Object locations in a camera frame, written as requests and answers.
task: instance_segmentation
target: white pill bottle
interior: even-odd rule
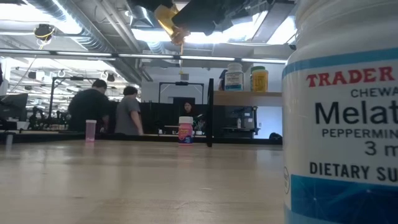
[[[301,0],[283,72],[285,223],[398,223],[398,0]]]

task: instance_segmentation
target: wooden shelf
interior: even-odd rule
[[[214,105],[221,106],[282,106],[282,93],[248,91],[214,91]]]

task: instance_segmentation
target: bottle cap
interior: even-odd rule
[[[241,71],[242,65],[240,63],[231,63],[228,65],[228,71]]]
[[[192,117],[180,117],[179,122],[180,124],[193,124]]]
[[[253,73],[256,70],[265,70],[266,68],[264,66],[254,66],[250,69],[250,72]]]

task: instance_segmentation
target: gray shirt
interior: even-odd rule
[[[115,133],[138,135],[138,128],[131,118],[131,112],[137,111],[140,113],[139,102],[137,99],[124,97],[116,109],[116,128]]]

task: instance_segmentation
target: person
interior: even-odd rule
[[[108,97],[105,96],[107,84],[97,79],[91,89],[78,92],[69,104],[70,131],[86,131],[86,120],[96,120],[99,131],[108,127]]]
[[[193,111],[192,105],[189,102],[185,102],[184,104],[184,112],[182,116],[191,116],[195,117],[197,114]]]
[[[225,74],[228,72],[227,69],[224,69],[223,72],[221,72],[220,75],[220,82],[218,84],[218,91],[224,91],[225,87]]]
[[[123,90],[124,98],[116,109],[116,134],[144,135],[137,93],[138,90],[132,86]]]

